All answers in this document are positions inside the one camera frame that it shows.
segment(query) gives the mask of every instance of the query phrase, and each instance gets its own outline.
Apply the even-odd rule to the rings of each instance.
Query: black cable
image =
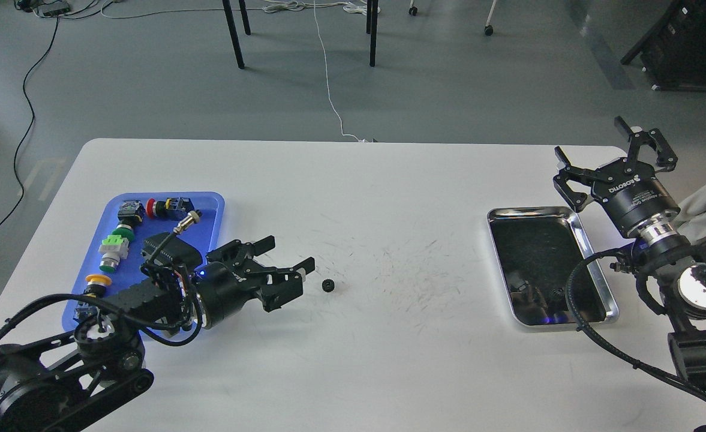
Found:
[[[606,341],[594,330],[594,328],[592,328],[588,320],[585,320],[585,317],[583,317],[579,309],[577,309],[574,297],[574,281],[577,274],[580,273],[580,271],[585,270],[588,265],[595,262],[595,260],[599,260],[603,257],[618,257],[620,254],[621,249],[609,249],[608,251],[598,252],[597,254],[581,260],[576,267],[574,267],[572,273],[569,274],[569,279],[566,281],[566,305],[569,307],[569,311],[574,316],[575,322],[577,322],[577,331],[582,331],[587,337],[590,338],[591,341],[595,342],[597,346],[603,348],[617,358],[631,364],[633,369],[640,369],[641,371],[646,372],[646,374],[657,378],[657,380],[667,383],[667,385],[674,386],[678,390],[685,391],[686,393],[706,402],[706,392],[701,388],[698,388],[687,380],[677,377],[677,375],[662,371],[662,369],[659,369],[658,367],[651,366],[636,358],[633,358],[619,348],[614,347],[614,345],[612,345],[609,341]]]
[[[196,290],[194,290],[194,288],[189,289],[188,295],[190,295],[193,299],[197,298],[197,292]],[[193,341],[193,339],[196,339],[199,333],[201,333],[201,329],[203,326],[203,312],[201,311],[201,305],[196,300],[192,300],[191,302],[193,304],[193,308],[196,309],[196,328],[194,328],[193,332],[188,337],[185,337],[185,339],[183,339],[182,341],[169,341],[169,339],[164,339],[163,337],[158,336],[158,334],[155,334],[146,328],[140,328],[139,330],[142,331],[142,333],[147,334],[147,336],[149,336],[150,339],[153,339],[153,341],[159,342],[159,344],[167,345],[169,347],[182,347],[182,345],[189,344]]]
[[[125,314],[120,307],[115,306],[98,298],[89,297],[87,295],[74,295],[73,293],[54,293],[53,295],[46,295],[42,298],[32,301],[27,306],[23,307],[19,312],[17,312],[13,317],[7,319],[4,326],[0,329],[0,341],[4,338],[10,331],[12,331],[17,325],[26,320],[30,315],[35,314],[35,312],[44,309],[45,307],[51,306],[52,304],[59,303],[61,301],[74,300],[82,301],[86,304],[91,304],[92,306],[101,307],[108,312],[116,314],[119,319],[125,319],[128,322],[136,325],[141,331],[145,331],[148,328],[155,330],[177,330],[184,322],[174,323],[174,325],[164,325],[163,323],[147,322],[147,320],[142,320],[131,315]]]
[[[33,66],[30,66],[30,69],[28,69],[27,73],[25,74],[25,78],[22,80],[22,93],[25,96],[25,99],[27,101],[27,106],[30,107],[30,124],[27,126],[27,130],[25,131],[25,134],[23,135],[22,139],[19,140],[19,144],[16,146],[16,150],[14,151],[14,160],[13,160],[13,167],[14,167],[14,178],[17,181],[17,184],[19,185],[19,188],[22,190],[22,194],[19,195],[19,199],[17,200],[16,204],[14,207],[11,209],[11,211],[5,216],[4,219],[0,221],[0,227],[1,225],[4,224],[4,222],[7,221],[14,213],[17,207],[19,207],[19,203],[22,202],[22,200],[25,197],[25,186],[22,184],[22,181],[19,180],[19,172],[17,170],[17,157],[19,155],[19,148],[22,147],[23,142],[25,142],[25,139],[27,138],[27,135],[30,133],[30,129],[32,129],[32,125],[35,123],[35,110],[32,109],[32,102],[30,101],[30,97],[27,95],[27,79],[29,79],[30,74],[32,71],[35,69],[35,66],[38,66],[41,61],[43,61],[44,58],[46,58],[46,55],[49,54],[49,52],[52,51],[52,46],[54,45],[54,38],[57,36],[57,28],[59,28],[59,18],[57,17],[57,22],[54,24],[54,33],[52,33],[52,40],[49,42],[49,47],[46,49],[46,52],[43,53],[41,58],[38,59],[38,61],[35,62]]]

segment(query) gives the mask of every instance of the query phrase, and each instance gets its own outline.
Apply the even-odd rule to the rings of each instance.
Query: circular connector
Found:
[[[320,284],[320,287],[321,287],[325,292],[331,293],[331,292],[333,292],[333,290],[334,290],[334,281],[332,281],[331,279],[326,279],[325,281],[323,281],[323,282]]]

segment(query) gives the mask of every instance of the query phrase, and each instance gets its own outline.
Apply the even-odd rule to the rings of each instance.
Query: white cable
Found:
[[[334,6],[342,6],[342,9],[349,14],[363,14],[366,16],[366,0],[358,0],[363,3],[363,5],[358,5],[354,2],[333,2],[333,3],[305,3],[305,2],[283,2],[281,0],[265,0],[265,2],[272,3],[272,5],[266,5],[262,8],[246,8],[248,11],[264,11],[265,13],[272,14],[280,11],[302,11],[306,8],[331,8]],[[138,16],[107,16],[105,14],[104,8],[100,11],[103,17],[109,17],[110,19],[131,19],[132,17],[145,17],[145,16],[155,16],[156,14],[168,14],[172,12],[196,12],[196,11],[221,11],[222,8],[200,8],[200,9],[173,9],[169,11],[154,11],[146,14],[138,14]],[[240,8],[233,8],[234,11],[240,11]]]
[[[342,9],[349,14],[363,14],[366,16],[366,0],[359,0],[363,5],[359,5],[355,2],[331,2],[331,3],[317,3],[313,0],[313,3],[306,2],[284,2],[282,0],[265,0],[265,2],[271,3],[262,7],[265,13],[273,14],[280,11],[304,11],[305,9],[317,9],[317,8],[332,8],[334,6],[342,6]]]
[[[340,132],[342,136],[344,137],[354,137],[358,142],[365,142],[365,140],[359,139],[353,134],[346,134],[345,129],[342,126],[342,116],[340,115],[339,112],[337,112],[336,107],[334,107],[334,102],[331,102],[331,87],[329,86],[329,61],[326,58],[326,47],[323,46],[323,38],[320,36],[320,25],[318,24],[318,15],[316,13],[316,7],[315,7],[315,0],[313,0],[313,18],[315,19],[315,28],[318,30],[318,39],[320,40],[320,47],[323,49],[323,66],[325,67],[326,70],[326,95],[329,96],[329,104],[331,105],[331,109],[334,110],[334,114],[337,115],[337,118],[340,120]]]

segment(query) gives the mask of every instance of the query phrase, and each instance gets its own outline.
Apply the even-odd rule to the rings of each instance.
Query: white table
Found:
[[[564,150],[584,167],[621,155]],[[220,244],[275,235],[265,265],[316,258],[304,296],[270,314],[249,302],[186,347],[146,342],[153,387],[88,430],[647,432],[706,424],[704,403],[582,334],[531,333],[512,319],[485,217],[498,207],[562,205],[555,164],[552,146],[93,140],[5,288],[0,325],[32,299],[73,286],[116,195],[216,191],[227,202]],[[623,244],[599,206],[581,219],[596,251]],[[606,276],[620,318],[602,334],[672,371],[667,320],[638,300],[632,277]],[[337,282],[333,293],[320,289],[326,277]],[[5,341],[55,334],[61,314],[51,307]]]

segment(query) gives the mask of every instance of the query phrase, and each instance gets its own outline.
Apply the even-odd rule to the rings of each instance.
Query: cable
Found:
[[[178,330],[178,328],[180,328],[180,326],[185,323],[183,322],[183,320],[187,320],[189,318],[183,318],[183,320],[180,320],[180,322],[173,323],[172,325],[165,325],[164,323],[156,322],[147,322],[147,320],[142,320],[140,318],[127,315],[125,314],[125,311],[123,311],[123,309],[120,309],[120,307],[98,298],[93,298],[87,295],[73,295],[72,293],[54,293],[54,295],[46,295],[42,298],[38,298],[37,300],[32,301],[27,306],[23,307],[19,312],[17,312],[13,317],[7,319],[4,326],[2,326],[2,328],[0,329],[0,341],[4,338],[4,336],[9,334],[10,331],[12,331],[17,325],[22,323],[31,315],[35,314],[35,312],[38,312],[44,309],[45,307],[51,306],[52,304],[67,300],[82,301],[83,303],[91,304],[92,306],[105,309],[106,311],[111,312],[112,314],[116,314],[119,318],[125,319],[128,322],[133,323],[133,325],[136,325],[140,331],[143,331],[145,333],[149,332],[150,328],[155,330]],[[196,309],[196,313],[200,316],[201,311],[199,308]]]
[[[73,17],[73,16],[76,16],[77,14],[88,11],[89,9],[94,8],[95,6],[98,6],[100,4],[100,2],[101,2],[101,0],[92,0],[89,3],[89,5],[87,5],[86,7],[82,8],[79,11],[71,11],[71,12],[67,12],[65,14],[60,14],[59,16],[40,16],[38,14],[38,8],[34,9],[34,14],[35,14],[35,16],[40,17],[41,19],[51,19],[52,17],[61,17],[62,19],[84,19],[84,17],[95,16],[96,14],[100,13],[100,11],[96,11],[92,14],[88,14],[87,16],[79,16],[79,17]]]
[[[93,11],[90,14],[87,14],[87,16],[77,16],[77,17],[63,17],[63,19],[84,19],[85,17],[92,17],[95,16],[96,14],[101,14],[105,9],[108,8],[108,6],[112,5],[114,2],[113,0],[110,0],[109,2],[106,2],[104,5],[101,6],[100,10],[98,11]]]
[[[1,225],[4,224],[4,222],[7,221],[14,213],[17,207],[19,207],[19,203],[22,202],[22,200],[25,197],[25,186],[23,186],[22,181],[19,180],[19,172],[17,170],[17,157],[19,155],[19,148],[22,147],[23,142],[25,142],[25,139],[27,138],[27,135],[30,133],[30,129],[32,129],[32,125],[35,123],[35,110],[32,109],[32,102],[30,101],[30,97],[27,95],[27,79],[29,79],[30,74],[32,71],[35,69],[35,66],[38,66],[41,61],[43,61],[44,58],[46,58],[46,55],[49,54],[49,52],[52,51],[52,46],[54,45],[54,38],[57,36],[57,28],[59,28],[59,18],[57,18],[56,24],[54,25],[54,33],[52,33],[52,40],[49,42],[49,47],[46,49],[46,52],[43,53],[41,58],[38,59],[38,61],[35,62],[33,66],[30,66],[30,69],[28,69],[27,73],[25,74],[25,78],[22,81],[22,93],[25,96],[25,100],[27,101],[27,106],[30,107],[30,124],[27,126],[27,130],[25,131],[25,134],[23,135],[22,139],[19,140],[19,144],[16,146],[16,150],[14,151],[14,160],[13,160],[13,167],[14,167],[14,178],[17,181],[17,184],[19,185],[19,188],[22,190],[21,195],[19,195],[19,199],[17,200],[16,204],[14,207],[11,209],[11,211],[0,221],[0,227]]]
[[[594,328],[592,328],[588,320],[585,320],[585,317],[583,317],[579,309],[577,309],[574,297],[574,281],[577,274],[580,273],[580,271],[585,270],[588,265],[595,262],[595,260],[599,260],[603,257],[618,257],[620,254],[621,249],[609,249],[608,251],[598,252],[597,254],[593,254],[590,257],[581,260],[576,267],[574,267],[572,273],[569,274],[569,279],[566,281],[566,305],[569,307],[569,312],[572,313],[577,322],[577,331],[582,331],[585,333],[585,335],[589,337],[591,341],[595,342],[597,346],[603,348],[617,358],[629,363],[632,365],[633,369],[640,369],[652,377],[657,378],[657,380],[667,383],[667,385],[674,386],[678,390],[685,391],[686,393],[706,402],[706,392],[701,388],[698,388],[683,378],[677,377],[669,372],[662,371],[662,369],[659,369],[658,367],[651,366],[636,358],[633,358],[619,348],[614,347],[614,345],[612,345],[609,341],[606,341],[594,330]]]
[[[366,16],[366,0],[359,0],[363,3],[363,6],[358,5],[354,2],[332,2],[332,3],[316,3],[315,0],[312,4],[305,2],[282,2],[281,0],[265,0],[265,2],[272,3],[271,5],[262,6],[262,10],[268,14],[274,14],[275,12],[281,11],[304,11],[305,9],[317,9],[317,8],[332,8],[334,6],[342,6],[342,9],[349,14],[363,14]]]
[[[246,8],[247,11],[264,11],[272,14],[280,11],[303,11],[307,8],[331,8],[334,6],[342,6],[342,9],[349,14],[363,14],[366,16],[366,0],[359,0],[363,5],[358,5],[354,2],[333,2],[333,3],[305,3],[305,2],[282,2],[281,0],[265,0],[272,3],[271,5],[263,6],[262,8]],[[196,11],[221,11],[222,8],[199,8],[199,9],[172,9],[169,11],[153,11],[146,14],[137,14],[136,16],[107,16],[104,12],[100,12],[102,16],[109,19],[132,19],[133,17],[155,16],[156,14],[168,14],[172,12],[196,12]],[[240,11],[240,8],[233,8],[233,11]]]
[[[103,11],[101,15],[103,17],[109,17],[110,19],[131,19],[132,17],[145,17],[145,16],[156,16],[156,14],[169,14],[172,12],[199,12],[199,11],[221,11],[222,8],[202,8],[202,9],[172,9],[169,11],[155,11],[146,14],[139,14],[138,16],[107,16]],[[240,8],[233,8],[234,11],[240,11]],[[246,8],[247,11],[260,11],[261,8]]]
[[[329,104],[331,105],[331,109],[334,110],[334,114],[337,115],[337,118],[340,120],[340,132],[342,136],[344,137],[354,137],[358,142],[363,142],[363,140],[359,139],[353,134],[346,134],[345,129],[342,126],[342,116],[340,115],[339,112],[337,112],[336,107],[334,107],[334,102],[331,101],[331,86],[329,85],[329,60],[328,57],[326,57],[326,47],[323,46],[323,38],[320,36],[320,25],[318,24],[318,14],[316,13],[317,8],[313,8],[313,18],[315,19],[315,28],[318,30],[318,40],[320,40],[320,47],[323,49],[323,68],[325,68],[326,71],[326,95],[329,97]]]

